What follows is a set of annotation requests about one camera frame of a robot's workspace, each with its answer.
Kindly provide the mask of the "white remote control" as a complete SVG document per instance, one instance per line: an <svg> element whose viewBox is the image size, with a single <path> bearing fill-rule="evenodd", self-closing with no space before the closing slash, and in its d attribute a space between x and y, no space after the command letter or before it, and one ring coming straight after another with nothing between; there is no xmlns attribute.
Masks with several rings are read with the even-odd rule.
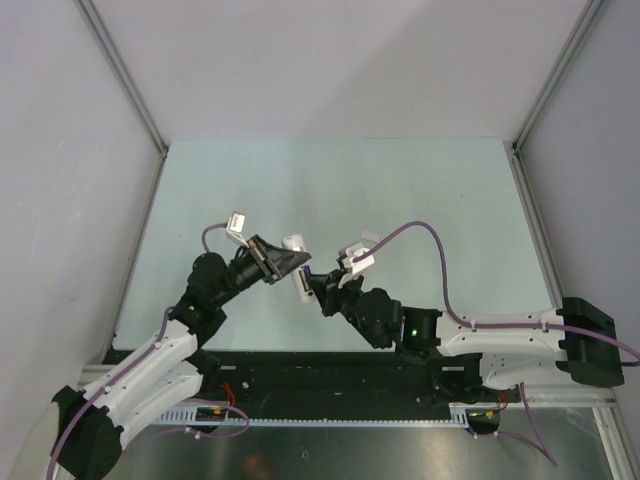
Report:
<svg viewBox="0 0 640 480"><path fill-rule="evenodd" d="M300 234L293 234L284 237L281 240L281 245L284 249L295 252L306 252L306 246L304 244L303 237ZM312 289L307 283L306 274L309 271L309 264L304 263L299 266L292 274L292 280L296 288L296 292L302 303L311 303L315 300L315 295Z"/></svg>

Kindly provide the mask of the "white battery compartment cover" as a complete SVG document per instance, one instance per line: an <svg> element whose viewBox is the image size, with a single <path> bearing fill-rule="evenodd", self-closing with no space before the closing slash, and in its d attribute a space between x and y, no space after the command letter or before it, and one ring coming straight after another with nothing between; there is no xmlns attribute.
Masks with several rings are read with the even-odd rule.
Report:
<svg viewBox="0 0 640 480"><path fill-rule="evenodd" d="M363 240L369 241L369 242L373 242L373 243L380 243L383 239L383 237L375 232L369 231L369 230L363 230L361 232L361 238Z"/></svg>

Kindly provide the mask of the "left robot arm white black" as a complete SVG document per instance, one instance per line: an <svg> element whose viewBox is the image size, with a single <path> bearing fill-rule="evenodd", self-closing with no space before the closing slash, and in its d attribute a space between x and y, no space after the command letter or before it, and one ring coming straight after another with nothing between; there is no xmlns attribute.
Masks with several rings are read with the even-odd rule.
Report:
<svg viewBox="0 0 640 480"><path fill-rule="evenodd" d="M258 235L231 261L213 252L197 257L185 292L148 341L82 390L65 387L54 396L58 432L45 478L63 468L77 479L102 479L162 413L193 396L214 397L221 376L201 349L224 323L224 305L260 281L286 278L310 258Z"/></svg>

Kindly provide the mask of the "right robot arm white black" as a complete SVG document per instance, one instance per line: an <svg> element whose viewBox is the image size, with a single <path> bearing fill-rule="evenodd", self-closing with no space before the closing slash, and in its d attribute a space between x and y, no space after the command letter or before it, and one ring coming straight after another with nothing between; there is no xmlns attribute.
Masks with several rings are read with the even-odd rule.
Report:
<svg viewBox="0 0 640 480"><path fill-rule="evenodd" d="M543 380L600 388L624 383L615 322L582 298L565 297L557 309L522 316L456 318L404 306L381 288L365 291L362 277L343 277L340 270L304 275L324 316L343 316L372 347L393 348L418 364L479 356L479 366L461 376L473 401Z"/></svg>

